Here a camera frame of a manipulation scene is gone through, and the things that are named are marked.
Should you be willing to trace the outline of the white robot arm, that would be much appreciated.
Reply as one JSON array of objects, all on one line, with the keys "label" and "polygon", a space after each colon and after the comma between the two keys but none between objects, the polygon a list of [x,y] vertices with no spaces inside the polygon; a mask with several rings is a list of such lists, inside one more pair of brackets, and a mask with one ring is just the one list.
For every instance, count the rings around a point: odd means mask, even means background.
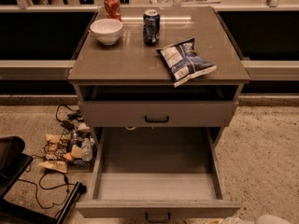
[{"label": "white robot arm", "polygon": [[212,219],[205,224],[291,224],[291,222],[273,215],[262,215],[254,221],[246,221],[239,217]]}]

